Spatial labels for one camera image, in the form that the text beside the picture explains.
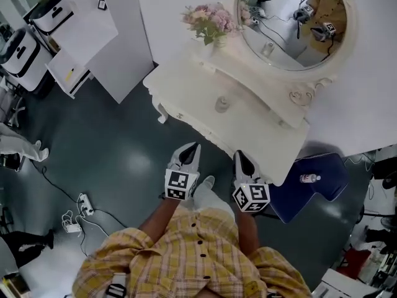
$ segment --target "black and white marker cube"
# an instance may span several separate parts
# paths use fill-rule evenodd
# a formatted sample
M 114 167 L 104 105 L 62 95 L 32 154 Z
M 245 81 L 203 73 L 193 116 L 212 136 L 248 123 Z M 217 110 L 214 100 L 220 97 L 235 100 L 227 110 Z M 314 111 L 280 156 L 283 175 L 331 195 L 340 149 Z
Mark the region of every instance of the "black and white marker cube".
M 198 175 L 176 170 L 166 170 L 166 197 L 177 200 L 187 200 L 195 188 Z
M 233 192 L 241 212 L 260 212 L 270 203 L 269 186 L 267 184 L 240 184 Z

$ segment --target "yellow plaid shirt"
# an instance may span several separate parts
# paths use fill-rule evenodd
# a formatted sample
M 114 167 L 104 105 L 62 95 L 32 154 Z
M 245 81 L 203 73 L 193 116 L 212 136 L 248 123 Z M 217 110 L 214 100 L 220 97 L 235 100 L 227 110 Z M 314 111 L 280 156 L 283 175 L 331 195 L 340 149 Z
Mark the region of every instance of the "yellow plaid shirt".
M 127 274 L 127 297 L 194 297 L 204 287 L 222 297 L 311 297 L 277 251 L 262 247 L 246 257 L 234 220 L 218 209 L 178 207 L 157 243 L 136 228 L 112 234 L 83 263 L 74 296 L 103 297 L 114 273 Z

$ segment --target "carved table leg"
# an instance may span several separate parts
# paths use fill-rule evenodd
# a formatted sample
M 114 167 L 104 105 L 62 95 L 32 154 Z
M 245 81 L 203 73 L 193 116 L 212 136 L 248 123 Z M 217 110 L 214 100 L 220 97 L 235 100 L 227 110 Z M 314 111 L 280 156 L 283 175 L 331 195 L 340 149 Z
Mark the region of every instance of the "carved table leg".
M 168 113 L 164 109 L 163 105 L 161 105 L 160 101 L 154 96 L 151 98 L 151 103 L 153 104 L 153 107 L 161 114 L 161 116 L 158 118 L 158 121 L 162 124 L 165 123 L 168 119 Z

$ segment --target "blue chair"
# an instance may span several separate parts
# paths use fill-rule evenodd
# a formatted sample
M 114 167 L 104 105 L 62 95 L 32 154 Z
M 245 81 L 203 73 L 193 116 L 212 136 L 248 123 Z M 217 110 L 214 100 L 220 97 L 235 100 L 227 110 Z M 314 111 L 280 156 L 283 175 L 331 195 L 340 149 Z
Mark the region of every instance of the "blue chair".
M 301 183 L 303 174 L 316 174 L 321 180 Z M 284 223 L 289 223 L 319 193 L 335 200 L 349 183 L 349 174 L 337 153 L 325 153 L 296 160 L 282 186 L 270 186 L 270 204 Z

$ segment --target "red object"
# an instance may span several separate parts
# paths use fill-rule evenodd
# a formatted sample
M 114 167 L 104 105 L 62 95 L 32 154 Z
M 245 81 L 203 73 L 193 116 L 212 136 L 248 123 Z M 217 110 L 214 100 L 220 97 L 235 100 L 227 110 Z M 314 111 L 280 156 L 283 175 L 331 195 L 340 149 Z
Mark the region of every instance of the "red object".
M 371 251 L 362 250 L 357 251 L 350 248 L 346 253 L 341 265 L 336 268 L 338 273 L 341 273 L 349 278 L 357 279 Z

